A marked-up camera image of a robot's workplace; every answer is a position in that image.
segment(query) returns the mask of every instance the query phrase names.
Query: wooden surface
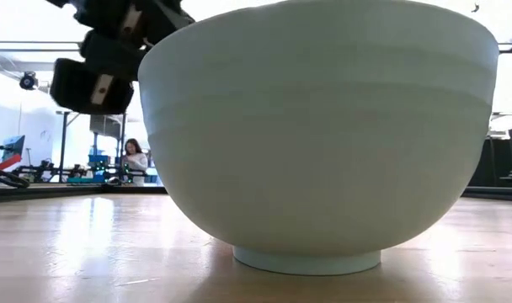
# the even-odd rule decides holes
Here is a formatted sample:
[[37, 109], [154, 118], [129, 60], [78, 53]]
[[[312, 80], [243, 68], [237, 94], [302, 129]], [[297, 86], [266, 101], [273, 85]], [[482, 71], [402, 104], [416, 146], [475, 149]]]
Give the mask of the wooden surface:
[[512, 303], [512, 203], [462, 199], [361, 274], [244, 266], [168, 196], [0, 204], [0, 303]]

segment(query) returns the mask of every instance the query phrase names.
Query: person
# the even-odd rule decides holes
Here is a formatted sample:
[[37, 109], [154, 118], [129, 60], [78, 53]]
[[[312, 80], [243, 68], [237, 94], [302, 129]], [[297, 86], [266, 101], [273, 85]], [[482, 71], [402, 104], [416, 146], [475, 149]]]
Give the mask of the person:
[[[141, 151], [140, 144], [136, 139], [129, 139], [125, 143], [124, 164], [128, 164], [130, 169], [139, 171], [147, 170], [147, 156]], [[144, 186], [145, 177], [133, 177], [132, 183], [135, 186]]]

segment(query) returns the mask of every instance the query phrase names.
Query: white ceramic bowl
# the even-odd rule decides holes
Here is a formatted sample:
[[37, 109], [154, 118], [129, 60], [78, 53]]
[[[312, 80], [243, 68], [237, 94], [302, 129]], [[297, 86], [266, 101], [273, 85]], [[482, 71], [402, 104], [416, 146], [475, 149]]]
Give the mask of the white ceramic bowl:
[[226, 13], [139, 73], [161, 178], [240, 261], [346, 274], [460, 197], [488, 131], [499, 49], [425, 4], [299, 0]]

